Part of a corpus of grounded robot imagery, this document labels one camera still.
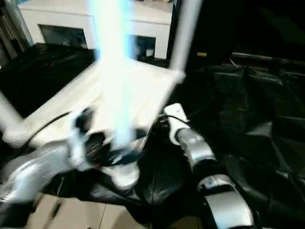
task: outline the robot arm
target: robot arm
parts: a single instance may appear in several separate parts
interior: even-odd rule
[[[170,140],[173,144],[180,145],[185,152],[193,175],[198,181],[198,192],[204,197],[203,212],[200,214],[204,215],[202,222],[207,225],[203,227],[254,227],[254,218],[249,206],[236,189],[234,182],[218,169],[219,163],[210,146],[200,134],[184,123],[187,119],[182,106],[172,104],[167,106],[164,112],[169,117]],[[206,220],[207,212],[212,220]]]
[[[103,143],[103,133],[86,135],[91,118],[92,112],[84,110],[74,120],[68,139],[47,143],[28,155],[15,158],[3,168],[0,228],[25,227],[38,193],[57,174],[75,169],[85,171],[102,164],[111,170],[109,175],[118,189],[128,189],[136,183],[139,177],[136,161],[141,152],[128,148],[111,151],[111,143]],[[136,138],[144,136],[144,130],[136,130]]]

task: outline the floor tile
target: floor tile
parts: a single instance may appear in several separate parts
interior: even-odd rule
[[[107,204],[100,229],[145,229],[138,224],[125,207]]]
[[[59,198],[45,195],[36,212],[30,217],[27,228],[42,229]],[[61,198],[62,206],[48,229],[98,229],[105,204],[81,202],[75,198]]]

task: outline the black plastic sheet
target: black plastic sheet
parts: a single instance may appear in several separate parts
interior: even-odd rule
[[[93,51],[39,44],[0,71],[0,90],[27,116],[92,61]],[[299,74],[215,66],[188,71],[168,102],[182,104],[264,226],[305,225],[304,87]],[[93,170],[64,175],[60,196],[125,205],[141,223],[204,218],[186,157],[164,123],[153,127],[144,152],[132,190],[117,190]],[[56,195],[60,183],[55,178],[45,192]]]

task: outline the tiled floor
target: tiled floor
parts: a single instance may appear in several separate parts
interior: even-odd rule
[[[36,212],[31,216],[29,229],[145,229],[128,213],[125,207],[81,202],[77,199],[64,199],[56,218],[45,227],[57,197],[45,195]],[[169,229],[200,229],[195,217],[185,217]]]

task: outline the metal pole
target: metal pole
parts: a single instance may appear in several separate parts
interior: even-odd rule
[[[203,0],[184,0],[182,3],[170,63],[172,70],[182,73],[185,70],[202,2]]]

